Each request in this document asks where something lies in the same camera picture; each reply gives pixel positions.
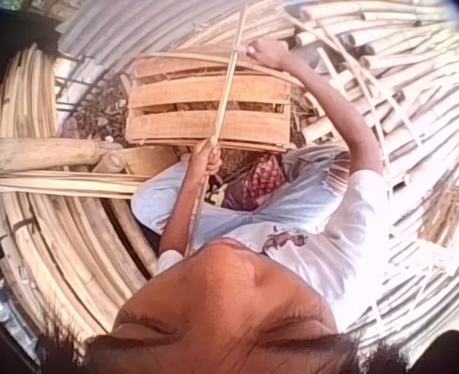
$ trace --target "closed eye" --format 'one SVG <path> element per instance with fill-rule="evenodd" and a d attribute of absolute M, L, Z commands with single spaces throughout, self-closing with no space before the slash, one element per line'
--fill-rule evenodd
<path fill-rule="evenodd" d="M 177 333 L 177 329 L 173 326 L 158 319 L 145 315 L 138 316 L 129 312 L 120 312 L 115 321 L 115 327 L 126 323 L 140 325 L 163 335 L 174 335 Z"/>

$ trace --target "printed graphic on shirt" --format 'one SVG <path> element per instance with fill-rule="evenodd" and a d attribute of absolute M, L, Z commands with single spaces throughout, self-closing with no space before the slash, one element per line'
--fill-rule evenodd
<path fill-rule="evenodd" d="M 263 243 L 262 251 L 268 249 L 282 248 L 286 243 L 292 242 L 297 247 L 302 247 L 306 244 L 308 236 L 304 236 L 300 230 L 284 230 L 278 233 L 278 229 L 274 226 L 274 234 L 269 234 L 268 239 Z"/>

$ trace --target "wooden crate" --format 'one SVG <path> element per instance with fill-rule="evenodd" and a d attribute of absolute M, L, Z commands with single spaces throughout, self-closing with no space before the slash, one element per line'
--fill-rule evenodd
<path fill-rule="evenodd" d="M 125 138 L 130 143 L 191 145 L 210 136 L 226 67 L 183 58 L 137 62 Z M 290 146 L 290 96 L 290 83 L 239 69 L 229 94 L 229 101 L 238 105 L 228 105 L 221 145 L 286 151 Z M 239 105 L 245 110 L 232 110 Z"/>

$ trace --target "fingers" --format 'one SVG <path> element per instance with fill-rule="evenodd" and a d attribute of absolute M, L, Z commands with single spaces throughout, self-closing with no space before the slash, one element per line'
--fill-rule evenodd
<path fill-rule="evenodd" d="M 215 175 L 222 166 L 222 160 L 219 159 L 215 164 L 208 164 L 205 175 Z"/>
<path fill-rule="evenodd" d="M 220 158 L 221 158 L 221 148 L 218 145 L 216 145 L 210 152 L 210 156 L 208 157 L 208 163 L 215 164 Z"/>

